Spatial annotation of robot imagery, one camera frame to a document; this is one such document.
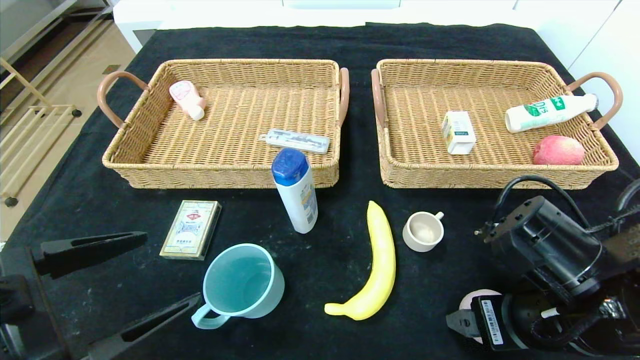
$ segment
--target blue bottle cap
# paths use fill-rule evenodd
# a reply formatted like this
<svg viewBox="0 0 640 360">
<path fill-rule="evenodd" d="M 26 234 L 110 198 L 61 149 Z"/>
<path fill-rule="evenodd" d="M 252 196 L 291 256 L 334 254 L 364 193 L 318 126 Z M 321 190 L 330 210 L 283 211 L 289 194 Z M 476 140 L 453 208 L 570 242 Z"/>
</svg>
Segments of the blue bottle cap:
<svg viewBox="0 0 640 360">
<path fill-rule="evenodd" d="M 280 150 L 271 164 L 271 173 L 277 184 L 290 186 L 302 179 L 307 173 L 307 157 L 296 149 Z"/>
</svg>

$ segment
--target mug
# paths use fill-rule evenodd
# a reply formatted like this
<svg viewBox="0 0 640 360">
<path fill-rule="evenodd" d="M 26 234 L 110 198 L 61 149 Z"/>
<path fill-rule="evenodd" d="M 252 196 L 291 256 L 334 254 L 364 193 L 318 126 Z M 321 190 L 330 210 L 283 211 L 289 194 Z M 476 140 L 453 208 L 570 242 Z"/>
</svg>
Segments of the mug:
<svg viewBox="0 0 640 360">
<path fill-rule="evenodd" d="M 420 211 L 409 217 L 402 230 L 402 237 L 406 245 L 414 251 L 427 252 L 433 249 L 444 235 L 444 227 L 440 219 L 442 212 L 437 214 Z"/>
<path fill-rule="evenodd" d="M 234 245 L 209 265 L 202 283 L 205 304 L 191 321 L 199 329 L 217 329 L 231 316 L 260 318 L 275 309 L 283 292 L 282 272 L 267 250 L 251 243 Z M 209 311 L 220 315 L 206 318 Z"/>
</svg>

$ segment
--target woven basket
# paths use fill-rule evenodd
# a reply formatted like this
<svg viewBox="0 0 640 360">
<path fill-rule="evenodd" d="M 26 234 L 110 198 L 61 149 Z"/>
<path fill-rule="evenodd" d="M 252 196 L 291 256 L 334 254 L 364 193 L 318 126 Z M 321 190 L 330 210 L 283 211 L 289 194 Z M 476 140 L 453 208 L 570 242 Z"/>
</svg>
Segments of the woven basket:
<svg viewBox="0 0 640 360">
<path fill-rule="evenodd" d="M 569 121 L 517 134 L 504 114 L 571 91 L 593 77 L 614 90 L 613 108 L 593 123 L 585 113 Z M 371 72 L 380 150 L 380 174 L 392 188 L 502 188 L 514 177 L 545 176 L 565 189 L 587 187 L 618 159 L 600 128 L 617 112 L 622 92 L 607 74 L 591 73 L 566 86 L 544 63 L 485 60 L 381 60 Z M 447 152 L 440 124 L 449 110 L 468 111 L 476 132 L 469 155 Z M 534 165 L 533 149 L 548 135 L 578 140 L 580 165 Z M 541 188 L 520 183 L 521 188 Z"/>
<path fill-rule="evenodd" d="M 142 96 L 122 122 L 105 93 L 119 77 Z M 205 116 L 183 114 L 169 86 L 190 80 L 207 101 Z M 274 188 L 271 162 L 280 150 L 259 140 L 269 129 L 324 135 L 326 154 L 307 153 L 318 188 L 338 181 L 340 127 L 349 101 L 349 72 L 331 60 L 170 60 L 145 84 L 114 72 L 98 104 L 120 129 L 102 157 L 134 188 Z"/>
</svg>

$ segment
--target black cloth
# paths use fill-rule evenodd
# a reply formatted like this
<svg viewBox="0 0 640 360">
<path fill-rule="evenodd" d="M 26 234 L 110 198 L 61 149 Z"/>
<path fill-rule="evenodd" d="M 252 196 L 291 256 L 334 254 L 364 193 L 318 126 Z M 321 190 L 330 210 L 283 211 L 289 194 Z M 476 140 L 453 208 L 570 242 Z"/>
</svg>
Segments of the black cloth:
<svg viewBox="0 0 640 360">
<path fill-rule="evenodd" d="M 192 293 L 201 291 L 207 266 L 223 249 L 257 243 L 285 277 L 279 306 L 264 318 L 231 319 L 215 331 L 189 318 L 146 339 L 122 359 L 578 359 L 537 351 L 493 353 L 450 331 L 445 315 L 479 288 L 509 291 L 512 279 L 490 248 L 473 236 L 486 220 L 498 190 L 395 190 L 380 179 L 370 71 L 385 58 L 452 58 L 541 61 L 567 82 L 573 78 L 531 29 L 429 24 L 368 24 L 356 28 L 209 28 L 157 31 L 127 70 L 149 81 L 165 60 L 178 58 L 333 59 L 351 74 L 349 113 L 342 127 L 340 180 L 317 191 L 313 231 L 293 231 L 276 190 L 136 190 L 100 159 L 116 128 L 96 110 L 75 144 L 16 227 L 7 247 L 121 231 L 146 231 L 148 242 L 118 258 L 52 281 L 44 279 L 74 357 L 87 344 L 119 331 Z M 140 96 L 120 80 L 108 103 L 124 118 Z M 620 167 L 570 192 L 592 223 L 607 220 L 615 198 L 640 170 L 616 135 L 605 137 Z M 515 190 L 506 208 L 546 190 Z M 205 261 L 177 261 L 158 253 L 184 199 L 218 200 L 223 212 Z M 396 243 L 396 283 L 373 317 L 356 322 L 329 316 L 326 302 L 344 302 L 365 283 L 371 268 L 367 201 L 388 216 Z M 416 211 L 443 211 L 445 237 L 428 253 L 402 240 Z"/>
</svg>

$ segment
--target white bottle with green label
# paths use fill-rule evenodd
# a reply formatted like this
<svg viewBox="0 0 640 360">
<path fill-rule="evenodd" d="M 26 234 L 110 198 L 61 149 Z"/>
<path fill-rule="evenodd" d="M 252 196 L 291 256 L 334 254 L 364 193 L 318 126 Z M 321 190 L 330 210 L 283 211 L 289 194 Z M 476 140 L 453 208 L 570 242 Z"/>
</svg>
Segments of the white bottle with green label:
<svg viewBox="0 0 640 360">
<path fill-rule="evenodd" d="M 562 95 L 542 100 L 531 105 L 515 106 L 507 110 L 504 122 L 511 133 L 557 124 L 598 107 L 598 98 Z"/>
</svg>

